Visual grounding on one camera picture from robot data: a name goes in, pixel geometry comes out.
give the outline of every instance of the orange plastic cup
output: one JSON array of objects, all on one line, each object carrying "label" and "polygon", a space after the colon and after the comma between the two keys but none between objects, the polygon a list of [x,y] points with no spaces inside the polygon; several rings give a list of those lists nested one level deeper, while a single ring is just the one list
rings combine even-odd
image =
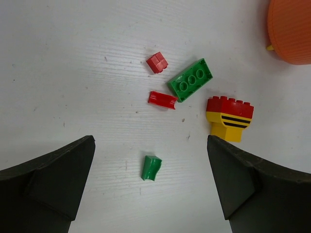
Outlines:
[{"label": "orange plastic cup", "polygon": [[311,0],[271,0],[268,33],[284,61],[311,64]]}]

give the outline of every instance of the green block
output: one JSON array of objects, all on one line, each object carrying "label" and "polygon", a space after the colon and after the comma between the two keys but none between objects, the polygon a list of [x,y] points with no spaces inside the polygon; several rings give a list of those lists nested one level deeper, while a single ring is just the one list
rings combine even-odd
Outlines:
[{"label": "green block", "polygon": [[144,168],[142,171],[141,178],[143,180],[153,180],[156,179],[156,174],[160,170],[162,165],[162,160],[156,156],[146,155]]},{"label": "green block", "polygon": [[212,78],[213,76],[202,58],[170,80],[167,85],[178,97],[177,101],[183,102]]}]

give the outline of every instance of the yellow block with black stripes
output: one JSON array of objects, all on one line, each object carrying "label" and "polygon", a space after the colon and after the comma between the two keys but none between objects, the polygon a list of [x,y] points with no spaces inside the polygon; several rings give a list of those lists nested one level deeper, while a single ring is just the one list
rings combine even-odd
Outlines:
[{"label": "yellow block with black stripes", "polygon": [[230,142],[241,142],[243,130],[252,122],[250,118],[216,112],[206,112],[206,118],[212,126],[211,135]]}]

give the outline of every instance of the white surface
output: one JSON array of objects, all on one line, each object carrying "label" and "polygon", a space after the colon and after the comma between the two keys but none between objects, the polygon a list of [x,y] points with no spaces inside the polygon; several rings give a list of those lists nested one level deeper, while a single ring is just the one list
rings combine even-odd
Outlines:
[{"label": "white surface", "polygon": [[[311,68],[265,50],[267,5],[1,1],[0,168],[91,134],[96,153],[71,233],[231,232],[206,151],[208,97],[255,106],[240,148],[311,172]],[[145,60],[158,51],[169,66],[152,75]],[[175,111],[147,104],[202,57],[214,79],[198,93]],[[140,178],[149,153],[163,159],[156,182]]]}]

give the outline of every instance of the red block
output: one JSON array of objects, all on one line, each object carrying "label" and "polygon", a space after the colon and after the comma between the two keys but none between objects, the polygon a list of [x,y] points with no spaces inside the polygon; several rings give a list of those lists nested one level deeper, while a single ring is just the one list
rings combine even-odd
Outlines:
[{"label": "red block", "polygon": [[175,102],[178,98],[175,96],[170,96],[162,94],[156,91],[150,92],[150,97],[148,103],[152,103],[161,107],[175,109]]},{"label": "red block", "polygon": [[226,96],[213,96],[213,98],[207,101],[207,112],[217,112],[226,113],[239,117],[245,117],[252,119],[254,107],[250,103],[244,102],[242,100],[237,100],[233,98],[227,99]]},{"label": "red block", "polygon": [[161,52],[152,55],[146,62],[155,74],[161,73],[168,66]]}]

